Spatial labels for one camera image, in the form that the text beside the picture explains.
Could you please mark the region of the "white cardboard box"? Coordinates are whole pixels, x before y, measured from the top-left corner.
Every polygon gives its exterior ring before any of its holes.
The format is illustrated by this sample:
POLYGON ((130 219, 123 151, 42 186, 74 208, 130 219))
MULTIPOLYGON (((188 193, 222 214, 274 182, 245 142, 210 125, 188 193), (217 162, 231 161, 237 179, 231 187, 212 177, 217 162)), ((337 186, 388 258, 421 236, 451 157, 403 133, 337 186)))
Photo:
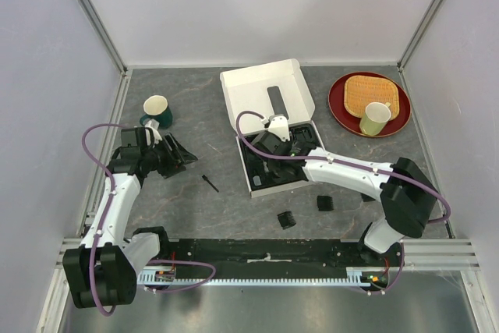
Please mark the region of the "white cardboard box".
MULTIPOLYGON (((292 58, 220 74, 229 122, 249 142, 265 131, 270 145, 283 154, 300 146, 324 145, 312 116, 315 104, 298 60, 292 58)), ((306 186, 303 174, 277 172, 283 161, 264 160, 236 139, 252 198, 306 186)))

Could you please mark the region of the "small clear oil bottle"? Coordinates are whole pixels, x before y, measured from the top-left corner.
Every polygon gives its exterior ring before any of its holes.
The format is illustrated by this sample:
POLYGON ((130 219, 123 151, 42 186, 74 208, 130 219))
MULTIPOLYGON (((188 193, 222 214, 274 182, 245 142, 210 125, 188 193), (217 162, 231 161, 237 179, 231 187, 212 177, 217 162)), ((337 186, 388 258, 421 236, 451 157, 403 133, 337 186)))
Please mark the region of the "small clear oil bottle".
POLYGON ((260 177, 259 177, 258 175, 255 175, 255 176, 253 177, 253 184, 254 184, 255 188, 257 188, 257 189, 260 189, 260 188, 261 188, 261 186, 262 186, 262 181, 261 181, 261 179, 260 179, 260 177))

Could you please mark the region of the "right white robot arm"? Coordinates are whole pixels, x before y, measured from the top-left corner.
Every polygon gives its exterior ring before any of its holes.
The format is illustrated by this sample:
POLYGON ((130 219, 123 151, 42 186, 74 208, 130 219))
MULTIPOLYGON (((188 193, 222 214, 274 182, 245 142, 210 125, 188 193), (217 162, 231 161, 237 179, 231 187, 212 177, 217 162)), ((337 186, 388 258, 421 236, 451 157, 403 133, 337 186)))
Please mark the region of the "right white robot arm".
POLYGON ((281 175, 324 182, 360 193, 379 202, 384 216, 370 223, 357 244, 357 256, 375 265, 392 251, 400 250, 405 237, 423 235, 440 193, 408 158, 395 163, 376 163, 347 158, 310 142, 292 142, 264 131, 246 146, 281 175))

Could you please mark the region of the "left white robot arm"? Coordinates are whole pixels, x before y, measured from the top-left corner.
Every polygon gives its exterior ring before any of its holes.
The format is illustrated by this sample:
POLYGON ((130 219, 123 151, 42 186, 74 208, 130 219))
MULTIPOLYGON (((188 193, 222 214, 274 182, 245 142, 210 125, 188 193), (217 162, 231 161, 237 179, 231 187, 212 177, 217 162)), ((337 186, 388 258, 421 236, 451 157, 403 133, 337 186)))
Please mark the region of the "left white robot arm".
POLYGON ((171 133, 150 126, 121 127, 121 144, 103 167, 104 192, 93 223, 77 248, 62 259, 76 307, 97 308, 105 316, 135 298, 140 272, 171 256, 164 227, 137 229, 125 237, 129 215, 145 178, 156 172, 167 179, 197 160, 171 133))

